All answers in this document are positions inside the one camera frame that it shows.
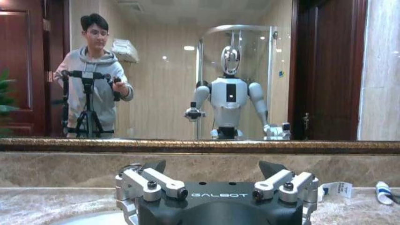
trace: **bolt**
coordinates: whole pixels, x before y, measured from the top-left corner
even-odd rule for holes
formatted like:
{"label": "bolt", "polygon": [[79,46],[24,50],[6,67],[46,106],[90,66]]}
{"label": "bolt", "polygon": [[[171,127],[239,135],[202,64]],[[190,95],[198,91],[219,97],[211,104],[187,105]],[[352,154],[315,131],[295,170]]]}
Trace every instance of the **bolt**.
{"label": "bolt", "polygon": [[262,200],[263,200],[263,197],[264,197],[264,194],[263,194],[263,192],[260,192],[259,190],[255,190],[255,191],[252,192],[252,197],[254,197],[254,199],[255,199],[256,201],[262,201]]}
{"label": "bolt", "polygon": [[155,189],[158,187],[158,183],[154,181],[154,180],[151,180],[150,182],[148,182],[148,188],[150,189]]}
{"label": "bolt", "polygon": [[178,191],[178,200],[183,201],[183,200],[186,200],[187,197],[188,197],[188,190],[182,188]]}
{"label": "bolt", "polygon": [[286,188],[286,190],[292,191],[294,190],[294,184],[292,182],[287,182],[283,187]]}

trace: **white tube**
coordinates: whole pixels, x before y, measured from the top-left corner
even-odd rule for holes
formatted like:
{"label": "white tube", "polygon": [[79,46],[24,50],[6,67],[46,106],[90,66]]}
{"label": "white tube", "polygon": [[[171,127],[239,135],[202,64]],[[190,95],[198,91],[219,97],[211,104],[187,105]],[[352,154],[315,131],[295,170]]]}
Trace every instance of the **white tube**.
{"label": "white tube", "polygon": [[378,197],[378,201],[382,204],[392,205],[394,201],[390,199],[390,197],[387,195],[392,195],[390,186],[387,185],[386,182],[379,181],[378,184],[376,184],[376,197]]}

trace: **ceiling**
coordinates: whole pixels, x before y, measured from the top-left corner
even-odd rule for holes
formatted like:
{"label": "ceiling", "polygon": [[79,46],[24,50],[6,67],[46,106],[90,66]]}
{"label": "ceiling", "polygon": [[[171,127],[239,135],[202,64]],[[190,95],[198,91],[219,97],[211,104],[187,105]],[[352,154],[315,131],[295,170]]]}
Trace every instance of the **ceiling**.
{"label": "ceiling", "polygon": [[116,0],[132,23],[256,24],[275,0]]}

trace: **green leaves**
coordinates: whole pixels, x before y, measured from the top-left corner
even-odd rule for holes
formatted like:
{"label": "green leaves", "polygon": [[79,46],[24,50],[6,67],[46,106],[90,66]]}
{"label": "green leaves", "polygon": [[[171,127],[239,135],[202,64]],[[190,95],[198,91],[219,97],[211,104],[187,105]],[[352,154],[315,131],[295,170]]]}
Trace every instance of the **green leaves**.
{"label": "green leaves", "polygon": [[[0,74],[0,125],[12,122],[10,118],[10,112],[18,110],[19,108],[12,106],[14,105],[14,98],[10,97],[10,84],[14,83],[16,80],[10,80],[10,70],[6,69],[2,71]],[[11,134],[12,131],[7,128],[0,127],[0,137],[6,134]]]}

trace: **paper label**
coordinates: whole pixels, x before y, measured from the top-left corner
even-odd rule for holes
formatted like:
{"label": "paper label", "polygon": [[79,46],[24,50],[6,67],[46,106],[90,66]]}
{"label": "paper label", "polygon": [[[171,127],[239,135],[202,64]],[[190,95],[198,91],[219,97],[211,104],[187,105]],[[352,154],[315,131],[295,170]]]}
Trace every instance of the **paper label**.
{"label": "paper label", "polygon": [[326,195],[342,195],[351,198],[352,184],[346,182],[334,182],[323,184]]}

